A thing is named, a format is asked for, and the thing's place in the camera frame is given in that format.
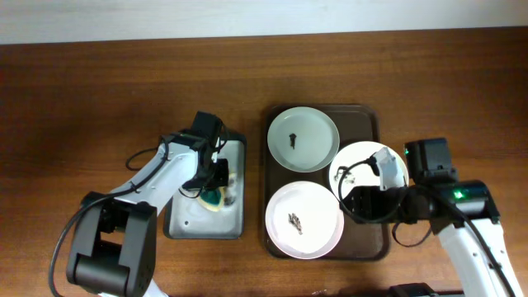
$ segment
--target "gray tray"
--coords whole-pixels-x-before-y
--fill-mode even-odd
[[[218,158],[227,158],[229,172],[237,173],[236,199],[218,212],[202,207],[196,200],[175,195],[165,212],[163,232],[171,239],[236,239],[243,232],[246,138],[229,131],[230,138]]]
[[[264,131],[264,205],[262,211],[266,213],[267,203],[273,194],[286,184],[296,181],[317,182],[329,190],[328,168],[310,173],[292,172],[282,167],[271,156],[267,147],[267,130],[271,122],[282,112],[294,105],[275,106],[271,108],[266,119],[266,130]],[[380,141],[378,131],[378,120],[375,113],[366,106],[360,105],[316,105],[308,106],[319,109],[326,113],[336,124],[341,140],[340,149],[358,141]],[[264,228],[264,246],[268,252],[279,258],[290,258],[284,254],[269,238],[266,231],[266,224],[262,222]],[[337,246],[327,255],[319,259],[328,260],[355,260],[355,261],[375,261],[383,258],[390,247],[389,229],[386,224],[356,224],[352,219],[345,216],[345,227],[341,240]]]

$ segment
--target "plate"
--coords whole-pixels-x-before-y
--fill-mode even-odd
[[[339,184],[339,178],[341,175],[337,175],[337,169],[341,166],[349,167],[354,163],[365,160],[368,157],[372,156],[373,153],[376,153],[386,145],[373,142],[373,141],[361,141],[354,144],[350,144],[343,148],[337,153],[337,156],[333,159],[330,168],[328,169],[328,183],[332,189],[333,194],[337,197],[337,185]],[[401,181],[401,184],[398,186],[405,186],[409,184],[409,173],[405,162],[402,158],[391,148],[387,147],[391,155],[396,157],[396,161],[400,168],[403,171],[405,181]],[[372,172],[372,169],[368,165],[360,165],[358,167],[352,168],[351,175],[342,183],[342,195],[343,198],[352,191],[354,186],[379,186],[380,177],[377,177]]]
[[[294,107],[271,122],[267,145],[273,158],[295,172],[326,167],[339,150],[339,133],[332,119],[311,107]]]
[[[324,186],[295,181],[279,189],[266,208],[266,230],[284,253],[298,259],[321,257],[337,245],[344,216]]]

